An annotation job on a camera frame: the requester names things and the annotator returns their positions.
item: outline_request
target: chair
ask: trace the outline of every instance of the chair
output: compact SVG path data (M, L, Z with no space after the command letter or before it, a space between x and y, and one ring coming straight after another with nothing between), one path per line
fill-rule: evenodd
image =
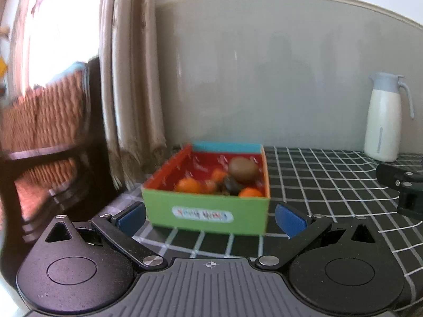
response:
M87 220L117 196L109 173L99 58L75 63L3 114L0 269L15 287L22 260L50 220Z

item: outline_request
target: black device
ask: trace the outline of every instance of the black device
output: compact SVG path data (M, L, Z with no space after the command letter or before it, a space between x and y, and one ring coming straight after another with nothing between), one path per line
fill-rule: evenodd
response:
M371 222L332 223L280 204L282 228L289 216L304 218L303 230L255 262L170 263L130 237L145 220L142 203L89 222L56 216L24 260L17 287L28 317L394 316L404 277Z
M423 221L423 175L381 163L376 168L376 179L399 192L398 213Z

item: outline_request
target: metal screw head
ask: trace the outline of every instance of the metal screw head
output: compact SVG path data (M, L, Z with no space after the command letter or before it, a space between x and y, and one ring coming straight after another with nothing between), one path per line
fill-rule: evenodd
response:
M147 257L144 257L144 259L142 260L143 264L145 264L146 266L159 266L163 263L163 257L158 256L158 255L150 255Z
M266 255L259 258L259 262L263 266L276 266L279 259L276 256Z

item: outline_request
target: black and white checkered tablecloth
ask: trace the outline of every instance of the black and white checkered tablecloth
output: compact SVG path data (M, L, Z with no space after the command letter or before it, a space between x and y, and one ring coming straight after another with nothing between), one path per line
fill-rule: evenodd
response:
M250 257L272 254L288 242L276 225L274 209L287 202L307 215L323 214L334 222L367 216L376 224L400 264L406 284L396 311L406 314L423 304L423 222L396 213L398 193L375 179L377 162L362 152L266 147L271 202L263 236L219 235L152 226L147 222L134 236L167 259L172 257ZM423 172L421 156L402 154L397 166ZM109 205L114 214L141 199L141 189L122 194Z

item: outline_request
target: curtain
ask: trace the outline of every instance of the curtain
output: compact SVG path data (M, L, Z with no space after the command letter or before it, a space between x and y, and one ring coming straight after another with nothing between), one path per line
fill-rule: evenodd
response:
M117 186L143 182L166 142L157 64L154 0L102 0L102 106Z
M28 34L25 34L25 22L28 16L28 10L31 8L30 0L19 0L16 10L15 21L10 40L9 72L8 72L8 90L9 97L14 98L22 94L22 88L26 88L28 70Z

